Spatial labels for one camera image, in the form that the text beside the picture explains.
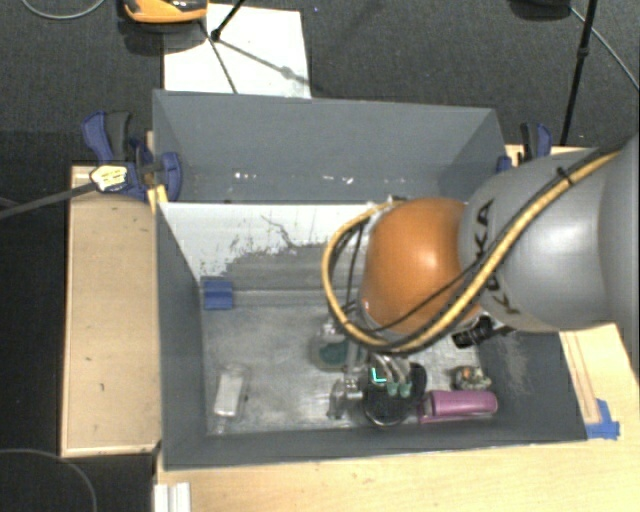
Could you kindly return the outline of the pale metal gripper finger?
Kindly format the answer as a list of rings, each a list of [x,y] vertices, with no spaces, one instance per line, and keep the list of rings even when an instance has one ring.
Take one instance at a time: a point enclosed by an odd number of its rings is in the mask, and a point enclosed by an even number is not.
[[[329,394],[327,417],[342,419],[362,398],[363,392],[357,378],[338,379]]]

